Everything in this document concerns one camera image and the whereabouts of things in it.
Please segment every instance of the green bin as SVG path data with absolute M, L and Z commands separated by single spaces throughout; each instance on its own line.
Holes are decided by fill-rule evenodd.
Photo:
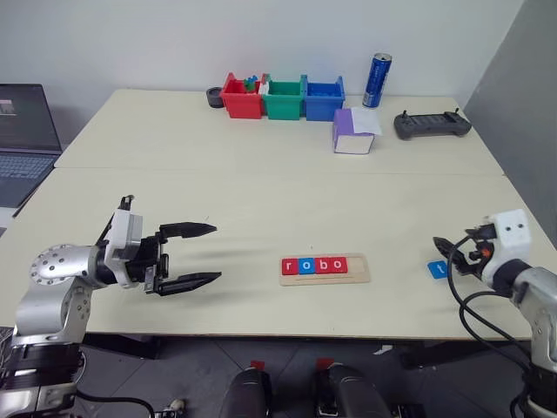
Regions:
M 303 111 L 304 77 L 299 81 L 273 81 L 269 74 L 263 78 L 264 92 L 259 90 L 265 102 L 269 119 L 298 120 Z

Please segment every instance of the blue tile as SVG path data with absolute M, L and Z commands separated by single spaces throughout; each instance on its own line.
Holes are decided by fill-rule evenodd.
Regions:
M 299 259 L 298 260 L 298 273 L 299 274 L 315 274 L 315 259 Z
M 431 263 L 427 263 L 427 268 L 429 268 L 429 272 L 434 279 L 446 279 L 445 261 L 432 261 Z

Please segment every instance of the red letter block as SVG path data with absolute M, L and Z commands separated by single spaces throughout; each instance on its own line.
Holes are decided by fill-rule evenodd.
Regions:
M 321 258 L 315 259 L 315 273 L 317 273 L 317 274 L 333 273 L 332 258 L 321 257 Z
M 329 260 L 332 264 L 331 273 L 348 273 L 346 257 L 331 257 Z
M 298 259 L 282 259 L 282 274 L 283 276 L 298 274 Z

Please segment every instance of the purple and white box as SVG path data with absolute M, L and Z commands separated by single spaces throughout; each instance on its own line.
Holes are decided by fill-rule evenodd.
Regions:
M 332 121 L 332 147 L 341 154 L 368 154 L 381 129 L 374 110 L 337 109 Z

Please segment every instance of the gray wall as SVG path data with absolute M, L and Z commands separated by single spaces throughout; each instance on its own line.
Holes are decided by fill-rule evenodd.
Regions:
M 557 246 L 557 1 L 524 2 L 466 114 Z

